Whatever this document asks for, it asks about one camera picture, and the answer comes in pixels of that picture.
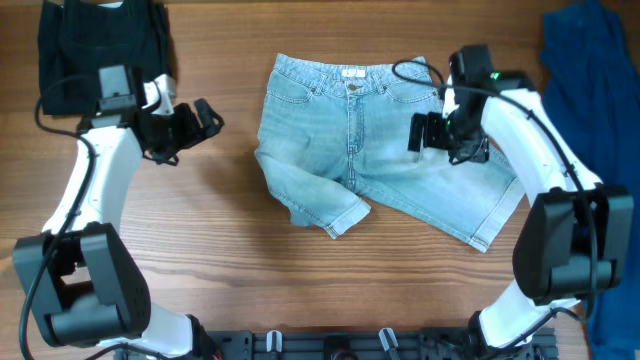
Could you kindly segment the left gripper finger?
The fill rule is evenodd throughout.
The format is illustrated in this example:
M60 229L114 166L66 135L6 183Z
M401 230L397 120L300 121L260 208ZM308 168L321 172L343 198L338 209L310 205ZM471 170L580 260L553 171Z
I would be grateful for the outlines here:
M206 138L212 138L220 133L221 129L225 125L224 119L217 113L213 115L204 115L202 118L202 124Z
M212 107L204 98L196 100L194 102L194 106L202 125L217 124L217 113L212 109Z

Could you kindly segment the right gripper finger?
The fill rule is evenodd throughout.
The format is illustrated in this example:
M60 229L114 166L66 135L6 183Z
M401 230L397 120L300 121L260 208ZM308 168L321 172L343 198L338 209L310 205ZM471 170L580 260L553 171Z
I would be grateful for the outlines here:
M443 118L441 113L430 112L427 114L423 131L423 145L425 148L449 148L448 121Z
M426 126L428 116L425 114L415 113L411 118L408 150L412 152L421 152L425 147Z

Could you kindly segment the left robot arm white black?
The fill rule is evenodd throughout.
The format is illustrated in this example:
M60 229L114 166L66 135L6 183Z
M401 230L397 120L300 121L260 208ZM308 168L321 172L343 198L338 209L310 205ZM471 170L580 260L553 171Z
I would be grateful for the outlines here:
M217 135L223 118L203 99L173 104L138 67L104 67L84 82L95 101L71 132L78 151L64 195L41 232L13 251L25 292L19 326L35 323L48 345L97 356L219 359L195 317L151 301L119 229L140 163L176 165L180 151Z

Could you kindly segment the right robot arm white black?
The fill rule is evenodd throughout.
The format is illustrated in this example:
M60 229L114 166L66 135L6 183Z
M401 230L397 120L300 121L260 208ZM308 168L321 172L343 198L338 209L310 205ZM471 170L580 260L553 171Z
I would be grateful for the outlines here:
M513 250L515 279L469 321L468 359L513 356L559 313L617 287L623 277L634 201L606 185L573 153L548 118L523 71L498 71L485 45L449 58L450 76L434 86L439 112L416 113L408 148L447 151L449 162L485 163L495 141L524 186L531 209Z

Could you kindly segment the light blue denim shorts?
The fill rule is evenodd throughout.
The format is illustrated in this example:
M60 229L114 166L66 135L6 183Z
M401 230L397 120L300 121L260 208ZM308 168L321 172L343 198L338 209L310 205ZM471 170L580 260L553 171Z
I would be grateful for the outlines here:
M452 165L408 148L413 115L442 108L425 59L332 65L286 55L270 74L256 159L294 225L331 237L389 206L486 251L524 196L507 159Z

